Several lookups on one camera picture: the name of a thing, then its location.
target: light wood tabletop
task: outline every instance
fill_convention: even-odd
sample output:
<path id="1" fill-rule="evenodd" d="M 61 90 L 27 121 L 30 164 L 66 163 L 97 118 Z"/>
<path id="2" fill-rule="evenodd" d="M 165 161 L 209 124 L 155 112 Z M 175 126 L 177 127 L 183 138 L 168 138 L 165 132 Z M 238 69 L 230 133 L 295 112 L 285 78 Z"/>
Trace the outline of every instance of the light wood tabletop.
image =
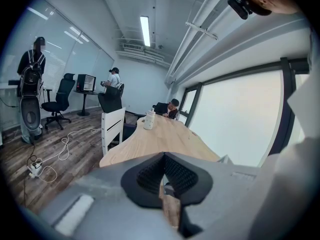
<path id="1" fill-rule="evenodd" d="M 134 133 L 111 148 L 99 165 L 104 167 L 159 152 L 176 152 L 212 162 L 220 158 L 182 122 L 156 114 L 151 130 L 144 129 L 144 117 L 140 118 Z"/>

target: ceiling light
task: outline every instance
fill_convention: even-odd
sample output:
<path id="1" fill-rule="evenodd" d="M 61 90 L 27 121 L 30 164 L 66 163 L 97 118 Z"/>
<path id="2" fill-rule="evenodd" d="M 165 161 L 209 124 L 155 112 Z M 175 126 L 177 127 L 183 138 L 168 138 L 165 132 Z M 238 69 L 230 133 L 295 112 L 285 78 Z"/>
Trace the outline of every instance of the ceiling light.
<path id="1" fill-rule="evenodd" d="M 140 21 L 141 21 L 144 45 L 150 46 L 149 17 L 148 16 L 141 16 Z"/>
<path id="2" fill-rule="evenodd" d="M 73 26 L 70 27 L 70 29 L 75 32 L 77 35 L 80 35 L 80 31 L 75 29 Z"/>
<path id="3" fill-rule="evenodd" d="M 45 20 L 49 19 L 48 17 L 44 16 L 42 13 L 38 12 L 37 10 L 32 9 L 31 7 L 27 7 L 26 9 L 27 9 L 28 11 L 34 13 L 35 15 L 38 15 L 39 17 L 45 19 Z"/>
<path id="4" fill-rule="evenodd" d="M 70 34 L 67 31 L 64 31 L 64 33 L 66 33 L 69 37 L 73 38 L 74 40 L 76 40 L 77 42 L 79 42 L 80 44 L 83 44 L 83 42 L 81 42 L 78 38 L 74 37 L 72 34 Z"/>
<path id="5" fill-rule="evenodd" d="M 55 45 L 55 44 L 53 44 L 52 42 L 48 42 L 48 41 L 46 41 L 48 44 L 50 44 L 50 45 L 53 45 L 53 46 L 55 46 L 55 47 L 58 47 L 58 48 L 60 48 L 60 49 L 62 49 L 60 46 L 58 46 L 58 45 Z"/>
<path id="6" fill-rule="evenodd" d="M 83 40 L 89 42 L 89 40 L 82 34 L 81 37 L 83 38 Z"/>

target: air vent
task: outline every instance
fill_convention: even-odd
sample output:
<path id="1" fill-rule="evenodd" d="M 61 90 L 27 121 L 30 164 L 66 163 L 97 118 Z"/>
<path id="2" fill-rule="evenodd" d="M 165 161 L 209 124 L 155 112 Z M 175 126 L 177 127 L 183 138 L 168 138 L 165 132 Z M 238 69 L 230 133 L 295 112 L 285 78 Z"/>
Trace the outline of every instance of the air vent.
<path id="1" fill-rule="evenodd" d="M 127 49 L 133 49 L 141 52 L 144 50 L 144 47 L 141 45 L 130 44 L 130 43 L 123 43 L 122 45 L 123 45 L 123 48 L 127 48 Z"/>

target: floor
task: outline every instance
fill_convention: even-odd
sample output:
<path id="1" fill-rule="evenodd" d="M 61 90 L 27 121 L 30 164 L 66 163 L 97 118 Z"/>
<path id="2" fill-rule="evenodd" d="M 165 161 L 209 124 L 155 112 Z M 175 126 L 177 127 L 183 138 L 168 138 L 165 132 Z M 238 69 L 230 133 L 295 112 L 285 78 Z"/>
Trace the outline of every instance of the floor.
<path id="1" fill-rule="evenodd" d="M 63 130 L 56 122 L 48 126 L 48 131 L 43 128 L 42 137 L 35 142 L 33 154 L 38 158 L 47 159 L 58 154 L 64 144 L 61 139 L 68 133 L 86 128 L 99 129 L 101 127 L 100 107 L 87 109 L 89 116 L 78 116 L 77 112 L 66 113 L 64 116 L 72 120 L 72 123 L 63 121 Z M 136 124 L 137 117 L 126 113 L 128 124 Z M 33 151 L 33 146 L 21 141 L 20 128 L 3 133 L 3 148 L 0 150 L 0 161 L 7 182 L 11 188 L 13 197 L 17 203 L 30 209 L 35 214 L 45 207 L 56 195 L 66 189 L 77 179 L 99 168 L 99 162 L 103 157 L 101 132 L 92 133 L 90 129 L 73 133 L 69 136 L 69 157 L 65 161 L 53 158 L 45 163 L 51 166 L 57 173 L 57 179 L 52 183 L 32 179 L 29 176 L 26 163 Z M 68 154 L 65 151 L 61 155 L 64 159 Z M 41 175 L 45 181 L 52 181 L 56 174 L 50 168 L 46 168 Z M 160 186 L 159 197 L 163 200 L 163 211 L 168 222 L 175 228 L 179 225 L 180 201 L 169 195 L 164 195 L 163 186 Z"/>

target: white bottle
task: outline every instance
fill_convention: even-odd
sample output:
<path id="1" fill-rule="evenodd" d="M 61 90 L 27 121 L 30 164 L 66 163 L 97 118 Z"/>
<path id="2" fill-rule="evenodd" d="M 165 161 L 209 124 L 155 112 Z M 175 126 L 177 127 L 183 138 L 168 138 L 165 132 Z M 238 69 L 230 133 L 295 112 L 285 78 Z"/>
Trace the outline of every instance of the white bottle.
<path id="1" fill-rule="evenodd" d="M 152 127 L 154 126 L 155 114 L 156 114 L 154 110 L 155 110 L 154 108 L 151 108 L 151 110 L 146 113 L 146 117 L 144 119 L 144 125 L 143 125 L 143 128 L 146 130 L 151 130 Z"/>

